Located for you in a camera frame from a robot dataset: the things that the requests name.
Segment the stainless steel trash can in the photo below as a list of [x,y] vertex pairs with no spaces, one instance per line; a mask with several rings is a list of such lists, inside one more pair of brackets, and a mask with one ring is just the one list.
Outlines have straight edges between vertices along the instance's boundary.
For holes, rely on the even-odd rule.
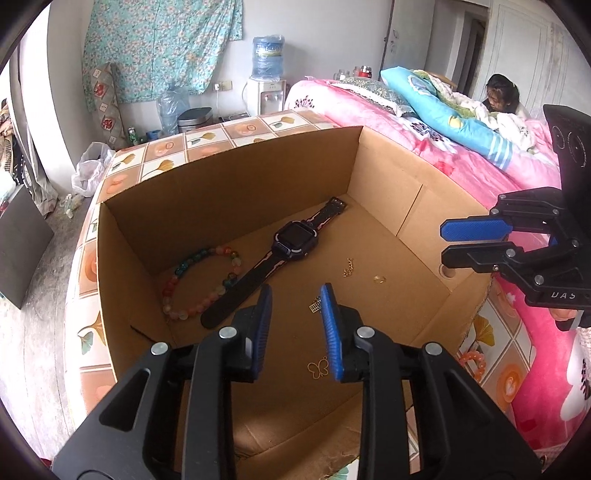
[[215,120],[213,119],[212,109],[207,107],[191,108],[185,113],[179,115],[178,133],[189,132],[201,127],[213,125]]

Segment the cloth hanging on wall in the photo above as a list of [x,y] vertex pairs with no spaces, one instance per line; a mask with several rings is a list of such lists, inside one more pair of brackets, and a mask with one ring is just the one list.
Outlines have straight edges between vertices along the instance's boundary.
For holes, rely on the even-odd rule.
[[97,65],[115,64],[120,103],[154,100],[173,80],[198,94],[241,39],[242,0],[95,0],[82,60],[89,110]]

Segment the doorway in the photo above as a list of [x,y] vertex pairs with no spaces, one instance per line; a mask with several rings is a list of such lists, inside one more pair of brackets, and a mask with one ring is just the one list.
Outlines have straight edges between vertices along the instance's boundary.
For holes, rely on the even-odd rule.
[[464,65],[457,84],[457,91],[467,96],[472,96],[473,93],[472,87],[476,79],[476,71],[482,60],[485,33],[486,22],[476,18],[472,19]]

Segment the blue gripper pad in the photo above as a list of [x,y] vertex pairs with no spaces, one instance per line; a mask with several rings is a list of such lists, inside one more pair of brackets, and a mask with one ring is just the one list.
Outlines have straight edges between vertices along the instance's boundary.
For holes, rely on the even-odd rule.
[[440,228],[447,242],[501,241],[512,231],[511,225],[497,218],[447,220]]

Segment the pillow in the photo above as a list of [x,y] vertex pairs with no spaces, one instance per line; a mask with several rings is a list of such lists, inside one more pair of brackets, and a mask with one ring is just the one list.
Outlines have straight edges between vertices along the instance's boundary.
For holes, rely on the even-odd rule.
[[394,67],[381,73],[384,82],[404,95],[418,117],[428,126],[479,153],[501,170],[507,170],[513,158],[513,142],[476,118],[462,118],[453,108],[437,98],[437,91],[431,82],[426,82],[413,72]]
[[91,74],[93,98],[99,115],[99,125],[103,131],[105,142],[113,150],[128,147],[125,130],[121,121],[121,113],[115,95],[115,82],[111,72],[111,64],[105,63]]
[[332,84],[335,87],[361,95],[381,106],[389,107],[396,116],[417,116],[413,107],[406,99],[397,92],[394,92],[387,85],[377,80],[363,77],[345,78]]

